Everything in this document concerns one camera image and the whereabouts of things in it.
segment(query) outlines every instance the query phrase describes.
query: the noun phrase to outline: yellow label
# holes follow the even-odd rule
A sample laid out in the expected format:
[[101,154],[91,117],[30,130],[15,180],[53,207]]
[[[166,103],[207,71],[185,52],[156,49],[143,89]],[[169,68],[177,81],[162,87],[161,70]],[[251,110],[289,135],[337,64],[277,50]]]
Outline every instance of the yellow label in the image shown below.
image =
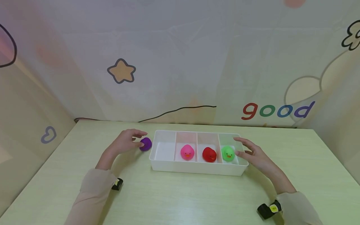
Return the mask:
[[269,208],[273,213],[277,213],[279,211],[278,207],[275,204],[270,205]]

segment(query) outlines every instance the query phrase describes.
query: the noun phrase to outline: red rubber duck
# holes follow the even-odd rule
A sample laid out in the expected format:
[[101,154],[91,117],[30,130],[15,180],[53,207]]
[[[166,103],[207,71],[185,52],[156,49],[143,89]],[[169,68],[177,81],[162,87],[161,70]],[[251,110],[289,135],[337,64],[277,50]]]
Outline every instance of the red rubber duck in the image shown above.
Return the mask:
[[216,152],[212,148],[206,147],[203,151],[203,159],[206,162],[215,162]]

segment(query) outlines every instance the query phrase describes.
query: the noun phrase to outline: heart drawing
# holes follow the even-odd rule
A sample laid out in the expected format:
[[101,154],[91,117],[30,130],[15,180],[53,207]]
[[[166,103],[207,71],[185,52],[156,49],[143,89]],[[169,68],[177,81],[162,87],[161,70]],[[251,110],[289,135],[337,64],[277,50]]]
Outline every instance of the heart drawing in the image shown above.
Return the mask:
[[56,138],[56,131],[52,126],[48,126],[45,129],[45,134],[41,137],[41,143],[47,144],[52,142]]

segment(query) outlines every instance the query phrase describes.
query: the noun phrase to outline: letter d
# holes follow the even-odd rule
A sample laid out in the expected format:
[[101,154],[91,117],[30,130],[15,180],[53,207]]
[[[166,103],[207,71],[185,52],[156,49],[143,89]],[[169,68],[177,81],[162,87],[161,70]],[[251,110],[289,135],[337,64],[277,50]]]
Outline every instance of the letter d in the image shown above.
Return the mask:
[[[310,110],[311,110],[311,108],[314,106],[314,104],[315,104],[315,101],[313,101],[309,106],[302,106],[302,107],[300,107],[300,108],[298,108],[295,112],[294,112],[294,115],[296,116],[296,117],[299,117],[299,118],[305,118],[308,114],[309,114],[309,112],[310,112]],[[301,111],[301,110],[303,110],[303,109],[305,109],[306,111],[305,111],[305,113],[303,114],[303,115],[300,115],[299,114],[299,112]]]

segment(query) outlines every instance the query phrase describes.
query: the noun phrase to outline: person's left hand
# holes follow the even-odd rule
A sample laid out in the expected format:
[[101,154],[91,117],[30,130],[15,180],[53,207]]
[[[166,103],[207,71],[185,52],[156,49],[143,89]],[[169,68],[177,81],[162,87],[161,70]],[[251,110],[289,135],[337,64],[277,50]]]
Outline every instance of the person's left hand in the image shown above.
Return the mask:
[[135,138],[142,138],[147,135],[146,132],[137,129],[123,130],[119,136],[109,145],[107,150],[114,151],[116,154],[127,152],[133,148],[144,146],[142,142],[134,142]]

